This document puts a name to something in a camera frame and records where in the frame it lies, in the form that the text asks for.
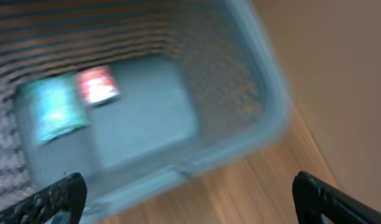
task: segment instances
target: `teal basket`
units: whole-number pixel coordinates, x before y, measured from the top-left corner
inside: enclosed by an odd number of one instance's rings
[[[91,126],[36,146],[18,87],[98,65],[120,98],[87,108]],[[80,172],[81,221],[100,220],[263,148],[288,113],[247,0],[0,2],[0,209]]]

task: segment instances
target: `shopping basket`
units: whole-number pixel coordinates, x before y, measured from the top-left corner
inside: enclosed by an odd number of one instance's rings
[[[98,65],[120,99],[34,146],[19,87]],[[287,114],[248,0],[0,1],[0,210],[79,172],[98,220],[261,148]]]

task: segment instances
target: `teal package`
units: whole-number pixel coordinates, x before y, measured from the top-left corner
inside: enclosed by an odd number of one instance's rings
[[[74,72],[25,85],[34,120],[34,140],[44,144],[90,124],[75,82]]]

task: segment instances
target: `wooden floor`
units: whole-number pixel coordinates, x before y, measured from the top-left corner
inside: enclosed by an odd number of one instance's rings
[[[100,224],[297,223],[291,183],[306,170],[337,186],[299,113],[277,145],[105,219]]]

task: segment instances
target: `basket bottom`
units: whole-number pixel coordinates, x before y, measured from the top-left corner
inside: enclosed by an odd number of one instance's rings
[[[196,134],[190,96],[171,60],[148,56],[109,66],[121,96],[89,108],[91,126],[40,147],[32,141],[32,115],[25,97],[14,97],[22,147],[37,186],[46,187],[73,172],[92,176],[123,166]]]

